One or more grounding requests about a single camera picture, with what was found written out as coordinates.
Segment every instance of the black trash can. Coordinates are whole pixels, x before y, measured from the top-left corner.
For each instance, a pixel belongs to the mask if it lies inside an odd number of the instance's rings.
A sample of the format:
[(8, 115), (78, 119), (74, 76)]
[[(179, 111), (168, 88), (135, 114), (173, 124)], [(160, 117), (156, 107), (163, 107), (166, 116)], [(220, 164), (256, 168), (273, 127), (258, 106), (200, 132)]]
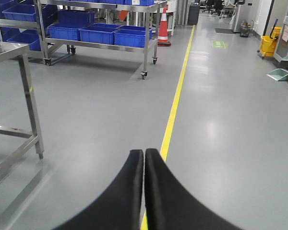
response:
[(199, 3), (191, 3), (189, 7), (189, 25), (197, 25), (198, 15), (200, 14), (200, 4)]

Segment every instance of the red object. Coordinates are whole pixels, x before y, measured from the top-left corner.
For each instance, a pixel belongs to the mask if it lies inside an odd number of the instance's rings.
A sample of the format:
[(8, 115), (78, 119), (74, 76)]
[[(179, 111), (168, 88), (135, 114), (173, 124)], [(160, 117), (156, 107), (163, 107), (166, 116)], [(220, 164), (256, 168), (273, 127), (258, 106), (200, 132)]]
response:
[(121, 21), (124, 21), (126, 19), (128, 13), (129, 13), (129, 11), (121, 11), (119, 14), (119, 19)]
[(171, 46), (171, 45), (172, 45), (171, 42), (168, 41), (167, 9), (163, 8), (159, 35), (158, 35), (158, 46)]

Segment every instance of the yellow floor line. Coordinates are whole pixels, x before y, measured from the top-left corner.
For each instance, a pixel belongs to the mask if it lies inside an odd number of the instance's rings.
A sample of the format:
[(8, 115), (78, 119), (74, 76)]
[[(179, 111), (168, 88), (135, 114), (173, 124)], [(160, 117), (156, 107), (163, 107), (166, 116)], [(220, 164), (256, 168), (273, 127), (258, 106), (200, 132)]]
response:
[[(168, 157), (169, 143), (171, 141), (172, 132), (173, 132), (173, 128), (174, 128), (174, 123), (175, 123), (177, 108), (178, 108), (178, 104), (179, 104), (179, 100), (180, 100), (180, 94), (181, 94), (181, 89), (182, 89), (182, 85), (183, 85), (183, 80), (184, 80), (184, 77), (186, 75), (186, 68), (187, 68), (187, 64), (188, 64), (188, 60), (189, 60), (189, 54), (190, 54), (190, 50), (191, 50), (191, 44), (192, 44), (192, 40), (193, 40), (194, 31), (195, 31), (195, 25), (192, 28), (192, 32), (191, 32), (189, 43), (188, 43), (188, 48), (186, 51), (186, 55), (184, 57), (178, 85), (177, 85), (176, 92), (175, 92), (175, 97), (174, 97), (172, 109), (171, 109), (171, 112), (169, 114), (167, 128), (165, 130), (164, 137), (163, 137), (163, 142), (162, 142), (160, 154), (161, 154), (164, 161), (166, 161), (167, 157)], [(141, 230), (148, 230), (146, 211), (144, 213), (144, 217), (142, 220)]]

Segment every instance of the green floor sign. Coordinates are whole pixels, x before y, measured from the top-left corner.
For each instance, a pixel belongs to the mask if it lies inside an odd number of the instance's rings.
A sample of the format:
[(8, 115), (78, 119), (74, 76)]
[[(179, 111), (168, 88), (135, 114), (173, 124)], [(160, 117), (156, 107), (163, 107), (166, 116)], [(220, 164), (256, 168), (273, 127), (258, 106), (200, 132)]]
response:
[(226, 47), (225, 47), (225, 43), (224, 43), (224, 42), (212, 41), (212, 46), (213, 46), (213, 48), (222, 48), (222, 49), (226, 49)]

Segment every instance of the yellow mop bucket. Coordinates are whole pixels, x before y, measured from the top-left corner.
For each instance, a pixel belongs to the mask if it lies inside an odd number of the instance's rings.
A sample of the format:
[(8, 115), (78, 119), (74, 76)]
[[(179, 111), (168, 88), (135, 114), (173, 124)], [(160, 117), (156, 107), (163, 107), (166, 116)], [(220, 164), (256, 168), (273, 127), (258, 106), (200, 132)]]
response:
[(270, 36), (261, 36), (260, 49), (257, 52), (258, 53), (261, 52), (262, 59), (264, 59), (265, 56), (273, 57), (275, 47), (277, 44), (277, 40), (280, 35), (280, 31), (282, 29), (282, 27), (275, 27), (277, 24), (277, 21), (278, 19), (276, 19), (274, 23)]

